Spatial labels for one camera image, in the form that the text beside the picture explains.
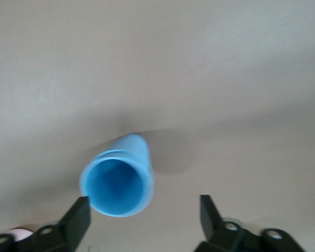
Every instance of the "blue cup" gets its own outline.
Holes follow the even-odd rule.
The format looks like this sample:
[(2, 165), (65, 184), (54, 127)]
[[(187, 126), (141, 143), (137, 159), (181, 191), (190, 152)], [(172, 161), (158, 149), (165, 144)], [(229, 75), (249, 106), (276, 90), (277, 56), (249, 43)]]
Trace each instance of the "blue cup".
[(83, 170), (80, 188), (99, 213), (127, 217), (144, 210), (153, 197), (154, 174), (146, 140), (120, 138)]

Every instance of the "gray surface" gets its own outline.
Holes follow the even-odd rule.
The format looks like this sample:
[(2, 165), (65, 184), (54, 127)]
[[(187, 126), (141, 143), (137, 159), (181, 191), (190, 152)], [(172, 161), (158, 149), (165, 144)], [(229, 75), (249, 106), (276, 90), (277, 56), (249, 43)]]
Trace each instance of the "gray surface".
[(0, 230), (58, 219), (131, 132), (153, 201), (79, 251), (193, 251), (211, 194), (314, 252), (315, 1), (0, 1)]

